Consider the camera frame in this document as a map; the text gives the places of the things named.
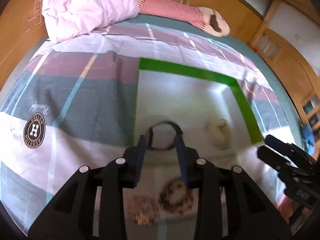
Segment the cream white jewelry piece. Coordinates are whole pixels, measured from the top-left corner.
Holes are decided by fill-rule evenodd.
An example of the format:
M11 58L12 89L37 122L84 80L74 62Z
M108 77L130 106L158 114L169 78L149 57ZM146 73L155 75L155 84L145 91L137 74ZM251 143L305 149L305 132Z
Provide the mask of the cream white jewelry piece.
M226 150L231 147L231 129L225 118L211 119L208 123L208 132L215 147L221 150Z

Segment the green cardboard box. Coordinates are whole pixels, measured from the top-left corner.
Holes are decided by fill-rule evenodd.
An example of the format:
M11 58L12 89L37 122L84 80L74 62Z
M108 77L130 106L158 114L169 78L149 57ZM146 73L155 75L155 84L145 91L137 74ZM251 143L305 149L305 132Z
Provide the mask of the green cardboard box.
M225 118L232 145L221 150L208 132L211 119ZM141 59L135 134L152 137L146 162L175 163L177 131L186 146L206 159L236 156L263 142L253 111L236 79L206 69Z

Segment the plaid bed cover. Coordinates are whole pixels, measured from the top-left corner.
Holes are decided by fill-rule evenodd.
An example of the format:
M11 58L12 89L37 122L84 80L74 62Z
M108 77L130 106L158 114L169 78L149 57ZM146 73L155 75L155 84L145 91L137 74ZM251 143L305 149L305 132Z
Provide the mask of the plaid bed cover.
M141 58L205 68L250 85L263 133L302 144L298 114L263 59L234 37L214 37L149 15L58 44L46 41L1 104L1 202L23 234L82 163L105 164L133 144Z

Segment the striped plush doll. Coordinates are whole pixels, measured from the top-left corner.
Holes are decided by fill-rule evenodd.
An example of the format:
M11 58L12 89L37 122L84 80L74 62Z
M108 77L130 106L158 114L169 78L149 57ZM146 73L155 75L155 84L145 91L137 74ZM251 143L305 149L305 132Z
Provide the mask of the striped plush doll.
M223 17L207 7L192 7L172 0L136 0L139 13L187 22L215 37L228 36L231 29Z

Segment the wooden headboard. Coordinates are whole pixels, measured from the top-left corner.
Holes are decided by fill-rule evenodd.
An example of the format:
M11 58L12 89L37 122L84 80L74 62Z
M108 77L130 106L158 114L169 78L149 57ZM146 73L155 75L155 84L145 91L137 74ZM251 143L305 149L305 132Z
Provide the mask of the wooden headboard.
M47 32L41 15L42 0L1 0L1 87Z

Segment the pink pillow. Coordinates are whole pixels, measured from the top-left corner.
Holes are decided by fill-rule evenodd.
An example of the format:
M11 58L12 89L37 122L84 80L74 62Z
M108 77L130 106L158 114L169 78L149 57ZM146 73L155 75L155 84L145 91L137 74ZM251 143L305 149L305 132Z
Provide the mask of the pink pillow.
M138 15L136 0L42 0L50 41L59 43Z

